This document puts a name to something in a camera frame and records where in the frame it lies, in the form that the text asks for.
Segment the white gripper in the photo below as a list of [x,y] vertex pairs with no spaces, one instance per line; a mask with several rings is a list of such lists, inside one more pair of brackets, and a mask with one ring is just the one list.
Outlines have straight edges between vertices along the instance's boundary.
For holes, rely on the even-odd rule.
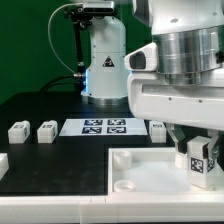
[[199,85],[168,84],[156,72],[157,46],[150,43],[124,59],[130,71],[128,103],[137,118],[162,121],[178,153],[186,154],[186,137],[180,125],[208,130],[208,164],[219,157],[219,131],[224,131],[224,65],[201,73]]

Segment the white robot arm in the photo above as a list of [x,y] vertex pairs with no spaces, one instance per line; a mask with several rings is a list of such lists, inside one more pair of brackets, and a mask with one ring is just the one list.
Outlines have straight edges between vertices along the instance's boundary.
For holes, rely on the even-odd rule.
[[152,42],[126,55],[106,1],[94,16],[91,60],[82,96],[92,103],[128,100],[146,120],[224,131],[224,0],[132,0]]

